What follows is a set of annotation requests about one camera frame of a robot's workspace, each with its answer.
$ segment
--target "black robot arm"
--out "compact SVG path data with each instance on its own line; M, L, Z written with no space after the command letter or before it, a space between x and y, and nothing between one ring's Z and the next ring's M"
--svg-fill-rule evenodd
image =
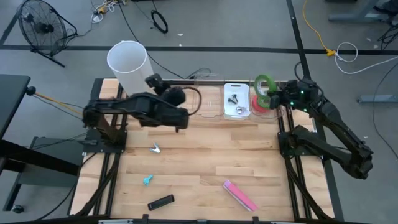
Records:
M83 122L89 128L96 128L106 144L123 144L125 133L112 127L104 114L128 114L136 118L142 127L160 125L186 129L188 110L177 106L185 102L185 94L179 87L171 88L155 74L146 79L147 84L158 94L136 93L125 99L91 100L83 110Z
M268 93L271 97L270 107L284 105L308 113L310 118L328 127L349 153L327 144L303 126L282 133L285 143L293 149L305 147L314 155L333 159L352 177L366 179L373 167L372 150L347 127L336 106L325 98L322 91L319 95L319 91L319 86L312 80L291 80L280 90Z

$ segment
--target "electric fan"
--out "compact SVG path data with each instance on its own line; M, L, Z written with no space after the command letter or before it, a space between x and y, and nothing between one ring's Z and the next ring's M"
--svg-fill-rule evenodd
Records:
M67 35L64 21L74 28L73 34ZM65 67L53 56L67 47L68 39L77 36L73 24L42 0L25 0L18 8L18 22L32 52Z

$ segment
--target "white cable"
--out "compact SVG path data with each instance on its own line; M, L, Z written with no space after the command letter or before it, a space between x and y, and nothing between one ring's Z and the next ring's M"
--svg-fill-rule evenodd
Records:
M98 12L99 8L105 7L107 8L110 12L114 12L114 6L118 5L119 3L114 2L113 0L104 0L104 2L102 3L102 5L99 5L97 7L95 7L95 11L91 14L91 18L90 21L91 23L99 23L104 19L104 15L102 13L99 14L95 14L95 12Z
M342 57L340 57L340 55L338 54L338 51L339 51L340 47L341 47L343 44L348 44L348 45L351 45L351 46L353 46L353 47L355 48L355 58L354 58L354 59L352 59L352 60L345 60L345 59L343 59ZM370 65L370 66L368 66L368 67L366 67L366 68L364 68L364 69L361 69L361 70L359 70L359 71L356 71L356 72L346 72L346 71L344 71L343 69L341 69L340 66L338 65L337 58L338 58L338 60L341 60L341 61L343 61L343 62L351 63L351 62L354 62L354 61L356 60L357 57L358 57L358 48L356 48L356 46L355 46L354 44L352 44L352 43L343 42L343 43L341 43L341 44L337 47L337 49L336 49L336 53L335 53L335 62L336 62L336 65L337 65L338 69L340 69L341 72L343 72L343 73L345 73L345 74L348 74L348 75L353 75L353 74L357 74L357 73L359 73L359 72L363 72L363 71L365 71L365 70L367 70L367 69L369 69L369 68L372 68L372 67L375 67L375 66L378 66L378 65L381 65L381 64L390 62L390 61L395 60L395 59L398 58L398 56L396 56L396 57L390 58L390 59L388 59L388 60L385 60L385 61L383 61L383 62L375 63L374 65Z

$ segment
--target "yellow cable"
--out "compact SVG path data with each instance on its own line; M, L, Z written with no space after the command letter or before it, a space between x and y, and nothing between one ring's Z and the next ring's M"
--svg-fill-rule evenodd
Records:
M331 49L329 49L329 48L327 48L327 47L325 46L325 44L323 43L322 37L321 37L321 35L319 34L319 32L318 32L316 29L314 29L314 28L310 25L310 23L307 21L307 17L305 16L305 6L307 5L307 2L308 2L308 0L305 0L304 6L303 6L303 17L304 17L305 23L307 23L307 25L311 28L311 30L313 30L313 31L318 35L318 38L319 38L319 40L320 40L320 42L321 42L321 44L322 44L322 47L326 50L327 56L333 56L333 55L336 53L336 51L335 51L335 50L331 50Z
M58 103L59 105L61 105L61 106L65 107L65 108L67 108L67 109L70 109L71 111L75 112L76 114L80 114L80 115L82 115L82 113L81 113L81 112L79 112L79 111L77 111L77 110L75 110L75 109L71 108L71 107L70 107L70 106L68 106L68 105L65 105L65 104L63 104L63 103L59 102L58 100L55 100L55 99L53 99L53 98L50 98L50 97L48 97L48 96L45 96L45 95L41 95L40 93L35 93L35 95L36 95L36 96L39 96L39 97L41 97L41 98L44 98L44 99L46 99L46 100L50 100L50 101L52 101L52 102L54 102L54 103Z

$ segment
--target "wooden table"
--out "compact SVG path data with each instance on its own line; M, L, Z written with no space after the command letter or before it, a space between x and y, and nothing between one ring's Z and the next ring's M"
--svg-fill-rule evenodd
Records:
M118 84L116 79L103 80L100 98L116 96ZM202 95L210 97L214 93L202 91ZM192 102L191 97L187 95L187 102ZM293 117L296 125L313 129L307 114L294 111ZM195 115L190 117L188 129L179 133L165 126L142 128L130 116L127 122L126 151L121 156L111 218L141 218L146 213L151 219L174 220L251 220L253 216L260 220L294 219L277 141L277 120L254 123ZM160 154L149 151L155 142L162 150ZM95 155L81 169L71 214L78 212L96 190L103 156ZM316 156L301 159L308 191L333 217L321 160ZM154 178L146 187L144 177L151 174ZM259 209L249 212L243 208L222 187L225 180L237 185ZM304 217L302 198L296 192ZM169 194L174 194L174 203L148 211L149 202ZM107 195L103 195L102 213Z

